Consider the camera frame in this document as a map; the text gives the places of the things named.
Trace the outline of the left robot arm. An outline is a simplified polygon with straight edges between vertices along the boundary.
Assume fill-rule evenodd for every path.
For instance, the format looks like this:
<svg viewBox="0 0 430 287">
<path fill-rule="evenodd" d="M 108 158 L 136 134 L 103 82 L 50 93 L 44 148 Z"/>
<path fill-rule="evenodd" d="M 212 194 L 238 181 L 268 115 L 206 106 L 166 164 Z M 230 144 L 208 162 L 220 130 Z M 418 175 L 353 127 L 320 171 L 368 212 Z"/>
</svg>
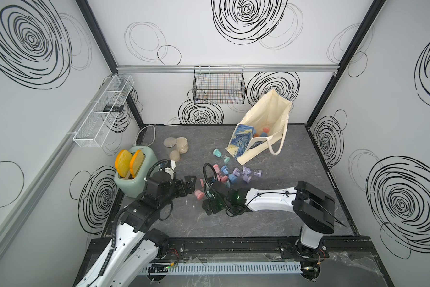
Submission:
<svg viewBox="0 0 430 287">
<path fill-rule="evenodd" d="M 163 171 L 147 177 L 140 198 L 115 217 L 109 245 L 78 286 L 127 287 L 149 263 L 165 256 L 169 237 L 152 226 L 174 199 L 194 193 L 196 181 L 195 176 L 177 179 Z"/>
</svg>

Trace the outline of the canvas bag with starry print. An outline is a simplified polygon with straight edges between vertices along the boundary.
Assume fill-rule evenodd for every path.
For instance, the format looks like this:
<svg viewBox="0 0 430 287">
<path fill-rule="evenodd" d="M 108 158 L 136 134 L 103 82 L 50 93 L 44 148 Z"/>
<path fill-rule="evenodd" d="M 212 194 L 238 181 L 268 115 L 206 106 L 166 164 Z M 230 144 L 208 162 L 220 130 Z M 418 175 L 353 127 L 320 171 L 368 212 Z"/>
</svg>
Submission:
<svg viewBox="0 0 430 287">
<path fill-rule="evenodd" d="M 236 125 L 226 151 L 244 165 L 265 150 L 281 153 L 293 102 L 275 89 L 264 94 Z"/>
</svg>

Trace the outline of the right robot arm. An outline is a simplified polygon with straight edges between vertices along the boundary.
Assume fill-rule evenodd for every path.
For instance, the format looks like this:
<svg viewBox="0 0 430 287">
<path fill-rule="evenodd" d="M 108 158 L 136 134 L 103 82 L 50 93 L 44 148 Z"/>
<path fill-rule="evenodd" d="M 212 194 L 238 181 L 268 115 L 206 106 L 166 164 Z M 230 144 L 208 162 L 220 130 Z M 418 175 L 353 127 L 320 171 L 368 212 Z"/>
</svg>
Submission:
<svg viewBox="0 0 430 287">
<path fill-rule="evenodd" d="M 335 216 L 335 199 L 314 185 L 299 181 L 296 186 L 279 190 L 239 188 L 237 190 L 219 181 L 205 183 L 207 199 L 203 209 L 207 215 L 224 210 L 229 216 L 240 216 L 262 210 L 296 214 L 303 222 L 296 244 L 301 250 L 321 249 L 324 235 L 334 233 L 335 223 L 343 223 Z"/>
</svg>

